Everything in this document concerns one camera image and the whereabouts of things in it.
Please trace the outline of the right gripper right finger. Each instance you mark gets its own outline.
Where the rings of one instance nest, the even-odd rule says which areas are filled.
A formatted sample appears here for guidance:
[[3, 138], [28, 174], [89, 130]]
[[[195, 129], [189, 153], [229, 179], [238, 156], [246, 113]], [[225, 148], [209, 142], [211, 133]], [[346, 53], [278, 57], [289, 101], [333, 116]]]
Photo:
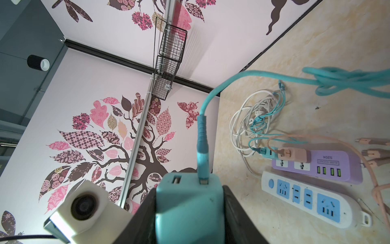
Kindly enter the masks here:
[[228, 186], [224, 197], [225, 244], [268, 244]]

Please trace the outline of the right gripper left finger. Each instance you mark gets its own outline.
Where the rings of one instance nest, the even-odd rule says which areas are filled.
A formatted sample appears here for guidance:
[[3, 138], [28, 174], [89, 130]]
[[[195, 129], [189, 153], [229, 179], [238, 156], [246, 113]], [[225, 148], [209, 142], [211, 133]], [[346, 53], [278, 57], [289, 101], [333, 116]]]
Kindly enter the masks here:
[[152, 189], [114, 244], [157, 244], [156, 189]]

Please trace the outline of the dark teal charger plug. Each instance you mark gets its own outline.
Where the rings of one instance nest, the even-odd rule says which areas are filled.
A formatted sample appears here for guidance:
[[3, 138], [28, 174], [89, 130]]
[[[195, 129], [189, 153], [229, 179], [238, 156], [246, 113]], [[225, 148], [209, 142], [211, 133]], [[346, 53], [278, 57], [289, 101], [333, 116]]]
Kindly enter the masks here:
[[223, 244], [223, 189], [211, 174], [202, 185], [196, 173], [166, 174], [156, 188], [155, 234], [159, 244]]

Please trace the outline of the light teal charger plug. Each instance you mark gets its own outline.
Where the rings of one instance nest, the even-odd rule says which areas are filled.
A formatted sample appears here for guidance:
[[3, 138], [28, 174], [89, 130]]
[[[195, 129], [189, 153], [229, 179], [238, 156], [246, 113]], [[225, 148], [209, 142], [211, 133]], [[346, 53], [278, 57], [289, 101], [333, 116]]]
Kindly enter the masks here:
[[266, 159], [278, 160], [278, 154], [276, 154], [274, 151], [270, 150], [268, 147], [260, 148], [260, 155]]

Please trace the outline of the pink charger plug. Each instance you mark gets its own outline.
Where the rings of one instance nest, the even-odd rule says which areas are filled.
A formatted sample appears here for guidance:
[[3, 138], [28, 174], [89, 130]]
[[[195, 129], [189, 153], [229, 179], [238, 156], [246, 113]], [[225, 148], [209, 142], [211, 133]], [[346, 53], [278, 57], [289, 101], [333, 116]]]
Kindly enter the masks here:
[[278, 158], [286, 161], [310, 163], [310, 151], [303, 148], [280, 147], [277, 150]]

